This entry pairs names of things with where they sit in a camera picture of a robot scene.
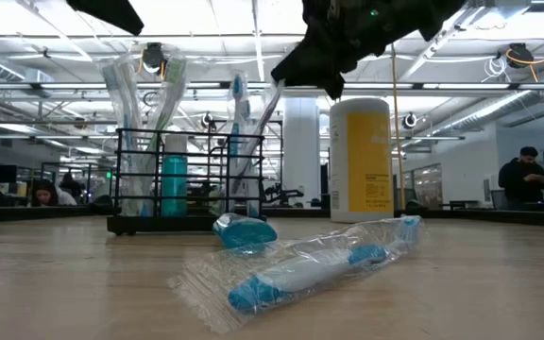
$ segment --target wooden table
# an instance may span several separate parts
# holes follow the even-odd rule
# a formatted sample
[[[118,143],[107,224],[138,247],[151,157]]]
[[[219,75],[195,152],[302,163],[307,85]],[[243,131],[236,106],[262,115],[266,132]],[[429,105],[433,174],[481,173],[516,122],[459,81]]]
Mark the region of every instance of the wooden table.
[[[343,227],[274,219],[283,238]],[[0,339],[544,339],[544,227],[427,221],[418,253],[211,333],[167,287],[212,235],[115,237],[103,217],[0,223]]]

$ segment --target yellow label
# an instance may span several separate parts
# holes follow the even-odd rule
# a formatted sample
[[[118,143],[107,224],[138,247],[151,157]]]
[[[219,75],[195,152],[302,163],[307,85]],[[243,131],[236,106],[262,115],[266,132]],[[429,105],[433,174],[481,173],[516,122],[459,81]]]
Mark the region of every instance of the yellow label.
[[[348,114],[350,212],[394,211],[388,119],[379,113]]]

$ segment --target white pillar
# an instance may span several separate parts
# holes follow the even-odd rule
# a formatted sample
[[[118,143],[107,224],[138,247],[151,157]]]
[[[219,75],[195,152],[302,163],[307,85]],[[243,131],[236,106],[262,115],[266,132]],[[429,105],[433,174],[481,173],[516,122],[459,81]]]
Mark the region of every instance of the white pillar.
[[[284,158],[282,181],[285,190],[303,189],[304,197],[290,199],[304,208],[320,199],[319,113],[315,98],[285,98],[282,120]]]

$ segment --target orange cable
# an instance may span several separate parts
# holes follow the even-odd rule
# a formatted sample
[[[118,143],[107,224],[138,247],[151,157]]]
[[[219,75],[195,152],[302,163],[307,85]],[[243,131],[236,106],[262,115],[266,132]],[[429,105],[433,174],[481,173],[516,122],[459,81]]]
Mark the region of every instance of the orange cable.
[[[142,72],[142,60],[144,58],[144,49],[142,49],[142,52],[140,52],[140,66],[138,67],[138,71],[136,71],[136,73],[140,73]]]
[[[510,60],[513,60],[515,62],[519,62],[519,63],[522,63],[522,64],[526,64],[526,65],[537,65],[539,63],[543,63],[544,62],[544,59],[543,60],[539,60],[539,61],[524,61],[524,60],[520,60],[520,59],[515,59],[513,57],[511,57],[509,55],[509,52],[512,52],[513,50],[510,48],[507,50],[507,52],[505,53],[505,56],[507,58],[509,58]]]
[[[533,67],[533,65],[530,65],[530,72],[532,72],[535,81],[538,82],[538,77],[536,76],[535,68]]]
[[[165,81],[165,62],[161,61],[161,82]]]

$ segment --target woman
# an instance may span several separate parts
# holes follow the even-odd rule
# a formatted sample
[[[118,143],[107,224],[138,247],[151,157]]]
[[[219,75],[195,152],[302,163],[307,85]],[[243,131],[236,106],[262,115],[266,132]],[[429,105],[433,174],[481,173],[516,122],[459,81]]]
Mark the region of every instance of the woman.
[[[49,180],[40,180],[33,184],[31,207],[73,206],[75,199],[57,188]]]

